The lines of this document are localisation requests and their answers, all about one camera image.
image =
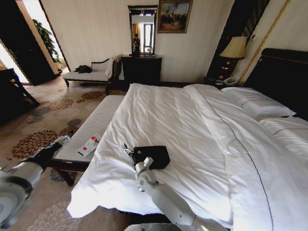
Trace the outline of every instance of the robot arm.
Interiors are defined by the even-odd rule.
[[[131,152],[125,147],[127,155],[132,156]],[[150,195],[154,204],[173,224],[182,231],[226,231],[218,222],[198,217],[182,197],[169,186],[159,183],[149,170],[152,162],[153,159],[147,157],[144,162],[135,165],[138,188]]]
[[[18,220],[41,173],[54,154],[70,141],[70,137],[71,134],[61,136],[8,172],[0,171],[0,228],[7,229]]]

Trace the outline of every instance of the rug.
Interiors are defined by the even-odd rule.
[[[106,96],[103,85],[70,82],[67,88],[62,77],[25,88],[40,106],[0,127],[0,154],[12,166],[57,137],[77,131]],[[125,92],[112,90],[110,94]],[[75,184],[81,175],[76,175]],[[66,208],[72,189],[57,172],[46,169],[28,210],[9,230],[123,231],[129,225],[130,215],[101,207],[83,218],[71,218]]]

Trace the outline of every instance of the potted plant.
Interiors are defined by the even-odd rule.
[[[56,64],[57,69],[61,69],[61,64],[62,62],[60,61],[59,58],[59,54],[58,52],[55,50],[54,47],[54,41],[50,38],[50,35],[52,35],[52,33],[47,30],[46,28],[44,28],[42,26],[42,23],[40,23],[38,20],[33,19],[34,25],[37,28],[39,35],[41,36],[53,62]]]

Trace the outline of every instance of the plastic bottle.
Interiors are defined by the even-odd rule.
[[[99,139],[102,136],[99,133],[95,133],[91,139],[89,139],[84,145],[82,145],[77,152],[83,157],[89,155],[94,149],[96,149]]]

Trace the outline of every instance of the mirror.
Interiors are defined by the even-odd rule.
[[[128,6],[133,55],[154,54],[157,5]]]

